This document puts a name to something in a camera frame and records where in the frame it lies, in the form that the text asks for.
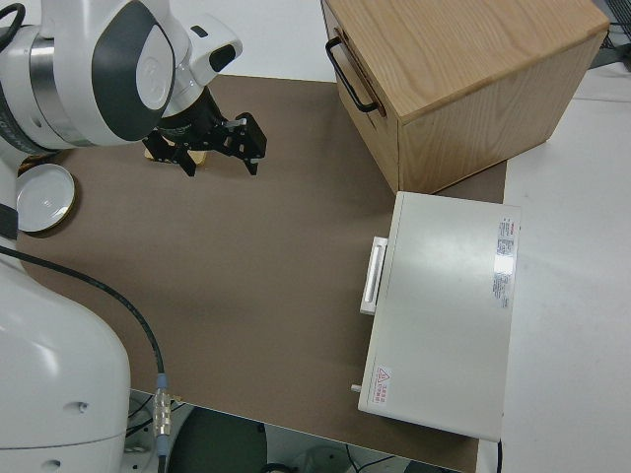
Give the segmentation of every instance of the drawer pull handle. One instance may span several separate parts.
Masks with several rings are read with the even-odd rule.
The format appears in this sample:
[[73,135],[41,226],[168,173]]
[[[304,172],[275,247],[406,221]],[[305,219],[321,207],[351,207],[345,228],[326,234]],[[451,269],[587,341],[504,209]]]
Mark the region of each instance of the drawer pull handle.
[[337,60],[333,56],[331,49],[333,49],[333,47],[341,43],[342,43],[342,40],[340,39],[339,36],[333,37],[329,41],[326,42],[326,55],[328,56],[328,59],[331,61],[331,64],[333,65],[333,69],[335,69],[335,72],[339,76],[339,79],[342,81],[342,84],[344,84],[344,87],[348,91],[348,94],[351,96],[353,103],[355,104],[355,106],[357,106],[357,108],[360,111],[368,113],[369,111],[378,109],[379,104],[376,101],[373,101],[372,103],[362,103],[362,101],[360,101],[359,97],[357,96],[357,93],[355,92],[355,89],[353,89],[353,86],[351,86],[351,83],[348,82],[348,79],[344,75],[342,68],[339,66]]

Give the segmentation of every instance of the wooden box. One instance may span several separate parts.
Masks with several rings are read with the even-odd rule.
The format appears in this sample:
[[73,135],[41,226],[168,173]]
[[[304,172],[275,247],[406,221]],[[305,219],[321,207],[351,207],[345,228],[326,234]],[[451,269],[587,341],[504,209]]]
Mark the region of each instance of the wooden box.
[[322,0],[341,99],[392,190],[546,141],[603,40],[592,0]]

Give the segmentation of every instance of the brown table surface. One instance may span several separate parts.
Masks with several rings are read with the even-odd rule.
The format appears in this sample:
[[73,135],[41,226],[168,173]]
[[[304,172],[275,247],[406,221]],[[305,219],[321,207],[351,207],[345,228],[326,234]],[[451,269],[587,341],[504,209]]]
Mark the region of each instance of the brown table surface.
[[[124,293],[149,319],[172,391],[187,402],[462,471],[477,440],[366,414],[361,382],[372,319],[359,313],[373,236],[387,237],[394,195],[334,84],[220,77],[224,113],[251,111],[268,138],[259,176],[211,154],[195,178],[143,147],[59,159],[78,188],[72,215],[19,248]],[[445,195],[501,201],[500,165]],[[141,329],[116,301],[29,268],[119,335],[132,386],[152,391]]]

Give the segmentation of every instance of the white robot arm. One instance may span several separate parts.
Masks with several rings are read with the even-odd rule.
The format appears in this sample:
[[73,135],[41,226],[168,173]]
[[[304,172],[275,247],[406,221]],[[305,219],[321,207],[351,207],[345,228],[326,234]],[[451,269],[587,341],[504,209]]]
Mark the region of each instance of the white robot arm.
[[[224,118],[205,87],[242,51],[220,22],[202,12],[176,19],[168,0],[42,0],[41,13],[41,25],[22,26],[23,6],[0,9],[0,19],[15,18],[0,28],[1,246],[15,249],[16,176],[27,155],[142,140],[190,175],[188,150],[233,155],[256,172],[264,135],[248,113]],[[0,471],[119,472],[129,394],[122,344],[2,254],[0,386]]]

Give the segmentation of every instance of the white box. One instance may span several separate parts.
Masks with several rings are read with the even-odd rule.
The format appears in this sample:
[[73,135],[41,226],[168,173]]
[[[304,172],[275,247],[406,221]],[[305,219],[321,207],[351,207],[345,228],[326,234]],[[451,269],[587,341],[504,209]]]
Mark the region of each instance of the white box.
[[500,439],[520,216],[396,194],[360,410]]

